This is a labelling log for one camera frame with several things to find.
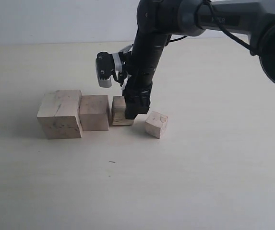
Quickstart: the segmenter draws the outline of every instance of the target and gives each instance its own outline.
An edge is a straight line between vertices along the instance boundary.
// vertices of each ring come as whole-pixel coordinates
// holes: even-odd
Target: small wooden cube
[[[83,131],[108,131],[110,107],[107,95],[82,97],[80,121]]]
[[[134,120],[125,118],[126,102],[123,96],[114,96],[112,105],[112,125],[113,126],[131,126]]]
[[[37,119],[47,139],[82,137],[79,107],[80,90],[63,90],[44,96]]]
[[[166,130],[167,122],[167,116],[153,111],[145,122],[145,130],[148,134],[161,139]]]

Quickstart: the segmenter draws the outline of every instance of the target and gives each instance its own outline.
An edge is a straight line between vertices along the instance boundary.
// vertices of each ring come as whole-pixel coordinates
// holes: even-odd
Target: large wooden cube
[[[125,118],[126,102],[123,96],[114,96],[112,105],[112,125],[113,126],[131,126],[134,120]]]
[[[83,131],[108,131],[110,107],[107,95],[82,97],[80,121]]]
[[[82,137],[79,106],[80,90],[63,90],[44,96],[37,119],[47,139]]]
[[[145,122],[145,130],[148,134],[161,139],[168,123],[168,117],[158,112],[151,112]]]

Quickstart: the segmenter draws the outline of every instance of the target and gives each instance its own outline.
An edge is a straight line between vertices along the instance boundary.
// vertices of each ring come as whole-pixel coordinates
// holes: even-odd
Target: robotic arm
[[[162,52],[180,40],[171,40],[172,35],[185,38],[205,30],[222,31],[252,56],[258,55],[263,71],[275,83],[275,0],[140,0],[137,23],[132,46],[115,54],[101,52],[96,58],[99,85],[111,87],[113,77],[122,86],[127,119],[148,113]],[[231,33],[247,35],[249,44]]]

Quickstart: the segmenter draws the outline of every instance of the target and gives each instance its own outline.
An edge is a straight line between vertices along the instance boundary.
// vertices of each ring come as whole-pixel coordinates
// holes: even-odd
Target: light wooden tabletop
[[[129,43],[0,46],[0,230],[275,229],[275,85],[226,38],[166,47],[151,111],[132,127],[46,140],[47,92],[98,86],[95,57]]]

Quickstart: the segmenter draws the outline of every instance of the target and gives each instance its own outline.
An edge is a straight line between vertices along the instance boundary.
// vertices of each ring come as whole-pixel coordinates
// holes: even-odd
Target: medium wooden cube
[[[151,112],[145,122],[145,130],[148,134],[161,139],[168,123],[168,117],[158,112]]]
[[[37,119],[47,139],[82,137],[79,107],[80,90],[63,90],[44,96]]]
[[[108,131],[110,107],[107,95],[82,97],[80,121],[83,131]]]
[[[112,105],[112,125],[113,126],[131,126],[134,120],[125,118],[126,102],[123,96],[114,96]]]

